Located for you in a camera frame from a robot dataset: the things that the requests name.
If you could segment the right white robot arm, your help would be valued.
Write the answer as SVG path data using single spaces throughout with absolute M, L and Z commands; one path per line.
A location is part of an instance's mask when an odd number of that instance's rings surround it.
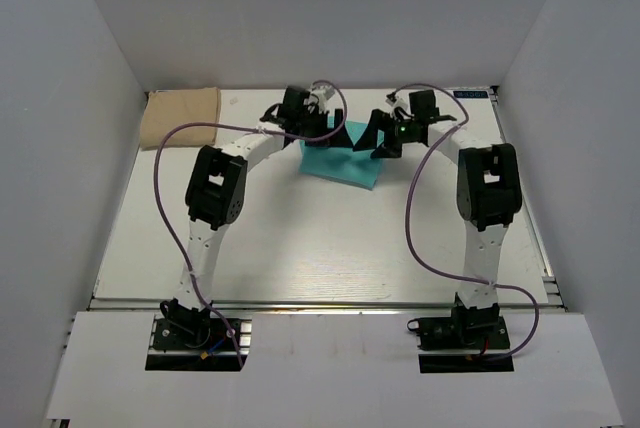
M 459 282 L 453 338 L 463 346 L 475 346 L 488 333 L 486 319 L 498 316 L 502 244 L 522 207 L 515 148 L 492 144 L 466 130 L 470 121 L 466 110 L 460 121 L 442 114 L 433 90 L 411 92 L 407 101 L 395 90 L 386 102 L 391 110 L 372 111 L 354 149 L 369 151 L 373 159 L 398 159 L 405 145 L 420 143 L 428 147 L 429 155 L 439 152 L 456 165 L 455 201 L 466 230 L 464 266 L 460 275 L 439 275 Z

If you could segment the teal t shirt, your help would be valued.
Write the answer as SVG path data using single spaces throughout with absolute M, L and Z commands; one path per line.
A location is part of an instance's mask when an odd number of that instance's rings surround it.
M 373 190 L 383 160 L 371 157 L 372 150 L 316 148 L 300 143 L 302 160 L 299 172 L 333 182 Z

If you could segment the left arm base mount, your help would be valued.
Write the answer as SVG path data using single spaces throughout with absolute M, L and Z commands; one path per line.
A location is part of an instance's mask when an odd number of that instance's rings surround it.
M 222 372 L 237 373 L 242 367 L 231 336 L 234 336 L 242 362 L 245 363 L 250 346 L 250 323 L 230 318 L 228 330 L 219 318 L 193 335 L 156 318 L 152 326 L 145 370 L 148 372 Z

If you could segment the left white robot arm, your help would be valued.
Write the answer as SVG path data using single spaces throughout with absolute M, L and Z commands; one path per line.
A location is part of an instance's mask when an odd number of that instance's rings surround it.
M 222 147 L 206 145 L 197 154 L 187 185 L 188 243 L 176 303 L 201 311 L 213 302 L 213 276 L 228 227 L 243 208 L 249 172 L 295 140 L 311 147 L 351 148 L 345 97 L 328 81 L 304 89 L 289 86 L 281 102 L 268 108 L 254 128 Z

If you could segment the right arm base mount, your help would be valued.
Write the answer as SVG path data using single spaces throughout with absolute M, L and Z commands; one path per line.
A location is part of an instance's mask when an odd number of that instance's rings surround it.
M 418 338 L 421 374 L 511 373 L 512 356 L 504 318 L 493 326 L 462 329 L 452 316 L 413 318 L 407 330 Z

